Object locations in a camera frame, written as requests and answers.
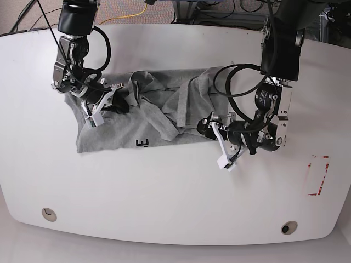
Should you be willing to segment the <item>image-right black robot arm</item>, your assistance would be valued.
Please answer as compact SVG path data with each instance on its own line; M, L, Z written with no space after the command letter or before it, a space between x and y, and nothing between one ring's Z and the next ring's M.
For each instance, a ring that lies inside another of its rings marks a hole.
M273 152L283 146L292 95L289 82L298 80L305 28L323 11L327 1L282 1L276 12L271 1L267 5L261 64L229 65L231 71L221 95L228 99L233 111L222 116L211 113L197 126L200 134L219 141L223 154L217 163L221 169L233 169L245 151L255 155L259 148ZM233 94L232 78L246 69L260 72L263 79L252 89Z

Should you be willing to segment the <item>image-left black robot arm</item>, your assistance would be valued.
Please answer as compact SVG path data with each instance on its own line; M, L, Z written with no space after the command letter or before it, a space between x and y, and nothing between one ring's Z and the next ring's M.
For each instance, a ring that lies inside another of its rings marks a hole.
M128 103L118 92L122 85L103 82L103 71L111 60L111 43L106 33L94 25L99 6L99 1L63 1L58 22L58 31L63 35L56 42L53 72L53 89L78 98L88 119L97 118L102 111L129 111ZM84 66L90 49L87 37L93 31L103 37L107 50L104 64L97 69Z

